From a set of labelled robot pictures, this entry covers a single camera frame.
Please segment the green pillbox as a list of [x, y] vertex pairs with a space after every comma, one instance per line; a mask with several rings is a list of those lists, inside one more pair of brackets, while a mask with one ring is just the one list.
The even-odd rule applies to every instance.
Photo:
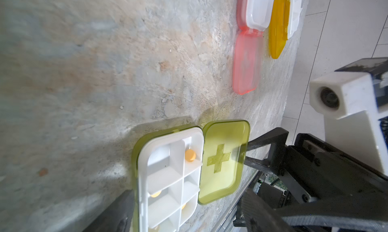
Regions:
[[240, 185], [250, 124], [212, 121], [149, 133], [132, 151], [136, 232], [177, 232], [206, 205]]

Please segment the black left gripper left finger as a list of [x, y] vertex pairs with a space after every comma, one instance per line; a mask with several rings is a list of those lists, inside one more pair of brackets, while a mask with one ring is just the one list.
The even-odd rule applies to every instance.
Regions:
[[126, 190], [83, 231], [129, 232], [134, 209], [134, 191]]

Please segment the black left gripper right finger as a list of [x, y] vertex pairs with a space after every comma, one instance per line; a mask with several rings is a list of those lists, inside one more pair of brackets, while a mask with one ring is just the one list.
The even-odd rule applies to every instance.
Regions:
[[272, 209], [253, 191], [242, 197], [250, 232], [292, 232], [294, 227], [332, 227], [365, 232], [388, 230], [388, 195], [370, 192]]

